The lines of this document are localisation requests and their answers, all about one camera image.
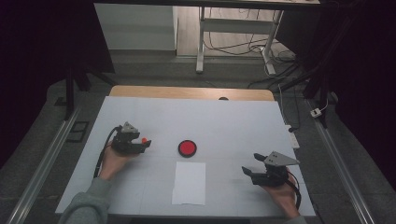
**white wall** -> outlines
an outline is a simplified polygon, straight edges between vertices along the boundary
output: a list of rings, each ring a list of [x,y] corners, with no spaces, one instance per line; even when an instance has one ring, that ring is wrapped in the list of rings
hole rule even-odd
[[[175,50],[175,7],[95,4],[109,49]]]

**human hand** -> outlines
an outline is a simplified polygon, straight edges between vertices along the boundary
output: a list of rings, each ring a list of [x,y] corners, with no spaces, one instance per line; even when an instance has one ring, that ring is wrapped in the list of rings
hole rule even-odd
[[[289,174],[289,181],[293,185],[296,184],[291,174]],[[265,189],[271,195],[271,198],[273,199],[274,203],[280,209],[282,209],[286,217],[294,218],[300,215],[295,205],[295,192],[291,186],[285,183],[282,186],[278,186],[278,187],[262,186],[262,188]]]
[[[137,156],[139,156],[139,154],[121,156],[114,150],[110,142],[105,149],[105,156],[103,157],[102,170],[99,174],[99,177],[104,180],[111,180],[114,175],[118,173],[129,161],[129,159],[135,158]]]

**red button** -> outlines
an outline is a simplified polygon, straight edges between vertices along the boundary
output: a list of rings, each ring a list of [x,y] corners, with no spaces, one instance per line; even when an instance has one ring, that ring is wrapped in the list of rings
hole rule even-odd
[[[189,158],[192,157],[197,151],[197,146],[191,140],[182,141],[178,145],[178,152],[182,157]]]

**white tabletop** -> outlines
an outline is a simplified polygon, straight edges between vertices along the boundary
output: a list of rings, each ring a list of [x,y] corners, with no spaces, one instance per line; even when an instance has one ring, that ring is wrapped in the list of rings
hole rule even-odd
[[[87,190],[110,131],[129,121],[140,137],[152,140],[114,179],[109,214],[166,217],[280,217],[281,211],[260,187],[253,186],[241,166],[264,172],[253,153],[272,151],[295,158],[277,102],[158,99],[108,96],[70,178],[56,213]],[[197,145],[191,158],[177,146]],[[205,205],[172,204],[178,161],[205,163]],[[314,216],[298,166],[290,170],[300,181],[300,213]]]

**sleeve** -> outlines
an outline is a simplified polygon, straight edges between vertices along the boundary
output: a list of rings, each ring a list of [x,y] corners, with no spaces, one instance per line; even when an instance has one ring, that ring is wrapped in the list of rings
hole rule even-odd
[[[59,223],[106,223],[110,188],[109,181],[96,177],[87,192],[78,193],[73,198]]]
[[[306,224],[305,218],[303,216],[295,217],[285,222],[284,224]]]

